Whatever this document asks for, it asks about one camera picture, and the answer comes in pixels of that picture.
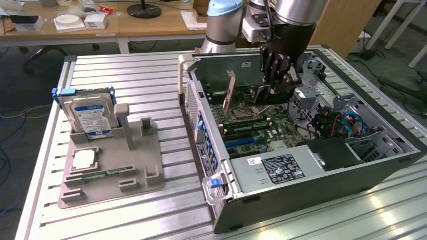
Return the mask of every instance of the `gray plastic stand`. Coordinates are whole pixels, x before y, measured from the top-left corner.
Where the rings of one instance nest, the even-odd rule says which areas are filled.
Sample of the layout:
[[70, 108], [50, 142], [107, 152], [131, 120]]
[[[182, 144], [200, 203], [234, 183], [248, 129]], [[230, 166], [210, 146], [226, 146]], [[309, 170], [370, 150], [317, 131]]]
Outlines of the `gray plastic stand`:
[[[64, 178], [60, 186], [60, 209], [160, 190], [166, 187], [158, 125], [151, 118], [128, 122], [128, 104], [114, 108], [122, 122], [110, 138], [88, 140], [72, 133]], [[94, 164], [74, 167], [75, 155], [94, 151]]]

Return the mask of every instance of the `metal slotted worktable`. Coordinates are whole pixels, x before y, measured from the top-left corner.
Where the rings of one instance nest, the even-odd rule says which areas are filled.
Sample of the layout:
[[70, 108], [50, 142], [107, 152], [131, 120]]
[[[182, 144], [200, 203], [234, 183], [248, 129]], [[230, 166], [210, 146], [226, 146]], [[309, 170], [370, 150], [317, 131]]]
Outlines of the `metal slotted worktable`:
[[[410, 131], [425, 127], [329, 49], [319, 49]], [[159, 127], [166, 188], [62, 210], [58, 207], [71, 125], [54, 103], [16, 239], [391, 239], [427, 236], [427, 161], [395, 173], [373, 190], [215, 235], [178, 101], [178, 58], [192, 52], [83, 56], [66, 62], [59, 88], [114, 85], [130, 120]], [[347, 86], [327, 71], [342, 94]]]

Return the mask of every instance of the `floor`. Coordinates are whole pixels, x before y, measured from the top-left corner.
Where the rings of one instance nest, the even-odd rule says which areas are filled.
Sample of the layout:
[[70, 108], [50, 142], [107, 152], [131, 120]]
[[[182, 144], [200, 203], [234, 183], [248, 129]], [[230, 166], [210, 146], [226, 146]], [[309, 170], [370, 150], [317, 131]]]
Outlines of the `floor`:
[[[375, 32], [383, 19], [385, 16], [371, 19], [366, 28], [370, 33]], [[386, 37], [390, 30], [393, 30], [398, 24], [399, 23], [397, 21], [390, 24], [381, 39]], [[194, 48], [200, 47], [202, 44], [203, 40], [171, 40], [160, 41], [158, 43], [146, 42], [143, 44], [140, 42], [140, 44], [134, 44], [134, 50], [131, 53], [142, 53], [148, 50], [151, 50], [151, 52], [194, 50]], [[373, 76], [367, 67], [362, 63], [369, 66], [377, 76], [390, 78], [409, 87], [419, 89], [427, 83], [417, 83], [417, 79], [421, 79], [421, 77], [417, 71], [410, 69], [407, 65], [426, 44], [427, 36], [409, 28], [391, 50], [385, 50], [382, 46], [378, 48], [386, 55], [386, 59], [382, 59], [377, 56], [369, 61], [351, 62], [351, 65], [378, 86], [379, 83], [377, 81], [377, 77]], [[7, 54], [0, 57], [0, 112], [12, 109], [26, 110], [34, 108], [35, 106], [52, 104], [51, 90], [58, 86], [64, 57], [55, 51], [50, 52], [32, 64], [35, 74], [24, 74], [20, 64], [39, 49], [40, 47], [31, 47], [30, 53], [23, 54], [19, 49], [14, 47], [10, 48]], [[115, 43], [100, 44], [100, 50], [98, 51], [94, 51], [90, 44], [64, 46], [64, 49], [71, 55], [78, 56], [110, 55], [119, 54], [120, 52], [119, 46]], [[355, 55], [351, 55], [350, 58], [354, 60], [359, 59]], [[419, 63], [418, 69], [421, 71], [427, 71], [427, 57]], [[386, 88], [383, 91], [397, 101], [397, 103], [403, 106], [403, 97], [401, 93], [390, 88]], [[422, 101], [414, 99], [413, 97], [407, 97], [407, 99], [409, 109], [421, 113], [425, 110]], [[30, 112], [28, 116], [36, 117], [48, 113], [50, 108], [47, 107]], [[425, 126], [427, 126], [427, 119], [422, 118], [421, 116], [414, 117]], [[23, 122], [22, 118], [6, 120], [10, 120], [10, 122], [16, 124]], [[19, 201], [12, 206], [12, 211], [7, 212], [4, 215], [0, 215], [0, 239], [14, 239], [16, 234], [47, 121], [47, 117], [28, 119], [26, 123], [27, 130], [24, 137], [14, 146], [6, 149], [8, 158], [16, 166], [16, 172], [22, 184], [22, 198], [19, 198]], [[8, 136], [15, 129], [16, 126], [0, 124], [0, 139], [3, 139], [4, 136]], [[0, 183], [6, 177], [7, 170], [2, 170]], [[0, 187], [0, 196], [2, 212], [20, 196], [20, 188], [18, 182], [15, 181], [14, 175], [10, 176], [6, 184]]]

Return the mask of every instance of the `white box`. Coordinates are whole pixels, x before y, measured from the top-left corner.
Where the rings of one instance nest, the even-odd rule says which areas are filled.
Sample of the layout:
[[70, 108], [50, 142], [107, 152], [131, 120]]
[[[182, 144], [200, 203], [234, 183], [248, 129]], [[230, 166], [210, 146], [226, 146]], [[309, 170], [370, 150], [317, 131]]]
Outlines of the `white box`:
[[84, 20], [87, 29], [106, 29], [108, 25], [108, 19], [104, 14], [88, 15]]
[[62, 15], [54, 20], [54, 22], [59, 34], [87, 30], [80, 17], [75, 15]]
[[40, 32], [46, 24], [42, 16], [11, 16], [18, 32]]
[[355, 43], [350, 53], [351, 54], [359, 54], [363, 52], [363, 48], [365, 46], [369, 45], [369, 41], [371, 40], [371, 35], [367, 34], [365, 31], [361, 33], [361, 36], [359, 36], [359, 39], [358, 39], [358, 42]]

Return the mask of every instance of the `blue hard drive label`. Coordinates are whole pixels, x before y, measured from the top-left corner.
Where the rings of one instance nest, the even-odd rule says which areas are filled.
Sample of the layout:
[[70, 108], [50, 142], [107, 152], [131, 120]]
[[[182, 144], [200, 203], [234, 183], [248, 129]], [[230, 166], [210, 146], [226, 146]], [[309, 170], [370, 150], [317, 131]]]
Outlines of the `blue hard drive label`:
[[112, 127], [108, 118], [104, 117], [104, 106], [79, 106], [75, 108], [79, 122], [83, 126], [84, 132], [91, 136], [108, 134]]

